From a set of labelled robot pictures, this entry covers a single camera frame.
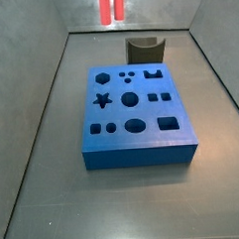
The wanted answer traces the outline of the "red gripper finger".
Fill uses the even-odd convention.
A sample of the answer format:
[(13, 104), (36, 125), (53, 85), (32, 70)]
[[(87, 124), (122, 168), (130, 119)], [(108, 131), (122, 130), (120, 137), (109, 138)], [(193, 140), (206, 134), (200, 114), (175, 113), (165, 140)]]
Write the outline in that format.
[(111, 6), (109, 0), (99, 0), (100, 23), (109, 25), (111, 23)]
[(123, 20), (124, 19), (124, 0), (113, 0), (114, 6), (114, 19)]

